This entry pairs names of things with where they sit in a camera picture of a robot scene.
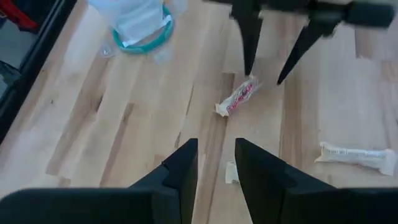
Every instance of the red object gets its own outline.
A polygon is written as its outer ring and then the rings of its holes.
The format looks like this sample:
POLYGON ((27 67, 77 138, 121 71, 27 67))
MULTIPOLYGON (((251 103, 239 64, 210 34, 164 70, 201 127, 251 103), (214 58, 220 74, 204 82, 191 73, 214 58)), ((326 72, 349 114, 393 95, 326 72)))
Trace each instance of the red object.
POLYGON ((33 30, 37 28, 37 23, 19 10, 11 0, 0 0, 0 10, 5 13, 9 20, 17 24, 20 29, 33 30))

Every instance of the red and white wrapper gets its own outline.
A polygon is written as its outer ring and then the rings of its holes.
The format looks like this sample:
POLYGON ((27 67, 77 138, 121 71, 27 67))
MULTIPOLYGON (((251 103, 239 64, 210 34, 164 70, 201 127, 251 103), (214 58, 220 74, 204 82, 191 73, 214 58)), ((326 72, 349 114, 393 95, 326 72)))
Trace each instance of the red and white wrapper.
POLYGON ((258 78, 250 75, 249 80, 242 83, 230 97, 222 103, 216 103, 216 112, 221 116, 229 116, 241 104, 246 102, 260 87, 258 78))

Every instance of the wooden table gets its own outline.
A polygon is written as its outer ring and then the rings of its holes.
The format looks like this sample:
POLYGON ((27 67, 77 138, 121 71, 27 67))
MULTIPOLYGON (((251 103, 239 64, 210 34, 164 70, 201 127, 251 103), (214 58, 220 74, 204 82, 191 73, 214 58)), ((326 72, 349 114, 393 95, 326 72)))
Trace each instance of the wooden table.
POLYGON ((166 48, 170 58, 160 63, 153 55, 101 57, 107 25, 77 3, 0 147, 0 195, 25 187, 127 187, 189 138, 199 139, 200 155, 194 223, 250 223, 241 189, 224 182, 236 137, 336 187, 398 186, 397 176, 372 169, 313 163, 320 141, 398 149, 393 58, 359 58, 358 42, 370 39, 339 26, 276 86, 303 21, 267 13, 253 71, 263 86, 222 118, 214 103, 245 79, 239 32, 229 7, 189 1, 166 48))

